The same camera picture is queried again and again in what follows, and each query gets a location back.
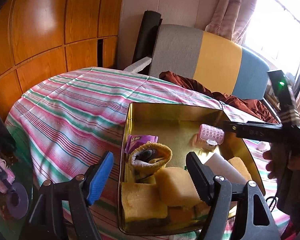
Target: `rust-colored fabric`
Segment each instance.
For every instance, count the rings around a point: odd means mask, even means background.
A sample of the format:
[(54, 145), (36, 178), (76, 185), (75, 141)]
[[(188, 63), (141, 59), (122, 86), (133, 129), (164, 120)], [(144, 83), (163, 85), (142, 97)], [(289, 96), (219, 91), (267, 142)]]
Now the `rust-colored fabric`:
[(161, 72), (159, 78), (185, 89), (194, 90), (218, 101), (222, 101), (227, 105), (240, 109), (241, 111), (251, 114), (265, 122), (278, 123), (277, 120), (270, 114), (269, 110), (259, 100), (242, 100), (232, 95), (228, 96), (227, 94), (221, 94), (220, 92), (211, 92), (196, 80), (176, 75), (171, 71)]

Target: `table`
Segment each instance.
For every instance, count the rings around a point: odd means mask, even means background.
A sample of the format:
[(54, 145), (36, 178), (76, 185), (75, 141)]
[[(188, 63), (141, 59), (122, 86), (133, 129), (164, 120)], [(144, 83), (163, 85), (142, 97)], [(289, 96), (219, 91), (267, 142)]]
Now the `table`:
[[(103, 239), (195, 239), (197, 232), (172, 236), (127, 236), (117, 228), (117, 185), (121, 142), (130, 102), (187, 104), (221, 109), (231, 121), (260, 121), (238, 109), (195, 91), (140, 74), (90, 67), (49, 78), (22, 95), (12, 107), (6, 125), (16, 126), (29, 137), (34, 175), (39, 185), (69, 181), (97, 163), (106, 150), (115, 163), (100, 200), (91, 213)], [(276, 181), (267, 178), (267, 161), (256, 149), (258, 141), (244, 140), (266, 189), (274, 196)], [(289, 217), (275, 209), (273, 217), (282, 232)], [(71, 221), (69, 205), (64, 215)], [(234, 219), (228, 220), (229, 239)]]

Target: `purple snack package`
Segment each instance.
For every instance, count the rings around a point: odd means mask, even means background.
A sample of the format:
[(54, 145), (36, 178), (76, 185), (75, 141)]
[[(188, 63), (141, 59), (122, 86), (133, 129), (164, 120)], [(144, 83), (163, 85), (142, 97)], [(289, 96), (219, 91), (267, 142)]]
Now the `purple snack package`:
[(126, 154), (130, 154), (141, 145), (146, 144), (148, 141), (156, 143), (158, 141), (158, 137), (153, 135), (128, 135), (127, 145), (124, 152)]

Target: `silver bolt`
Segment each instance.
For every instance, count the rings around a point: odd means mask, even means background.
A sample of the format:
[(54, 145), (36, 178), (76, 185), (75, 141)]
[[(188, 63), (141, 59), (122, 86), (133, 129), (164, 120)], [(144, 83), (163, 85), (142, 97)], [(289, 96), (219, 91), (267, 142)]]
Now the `silver bolt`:
[(215, 176), (215, 178), (216, 178), (217, 181), (224, 181), (225, 180), (225, 178), (222, 177), (221, 175), (217, 175), (217, 176)]
[(83, 174), (79, 174), (79, 175), (75, 176), (75, 179), (76, 179), (77, 181), (84, 180), (84, 175), (83, 175)]
[(49, 186), (51, 184), (51, 180), (47, 179), (43, 182), (43, 185)]
[(249, 180), (248, 184), (249, 184), (251, 187), (255, 187), (255, 186), (257, 185), (253, 180)]

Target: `bright window light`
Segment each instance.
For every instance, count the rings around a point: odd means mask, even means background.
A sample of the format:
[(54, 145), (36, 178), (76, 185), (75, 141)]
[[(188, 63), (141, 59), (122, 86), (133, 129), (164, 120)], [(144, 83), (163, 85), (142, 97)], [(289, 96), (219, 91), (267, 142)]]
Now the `bright window light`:
[(258, 0), (243, 46), (296, 76), (300, 66), (300, 10), (292, 0)]

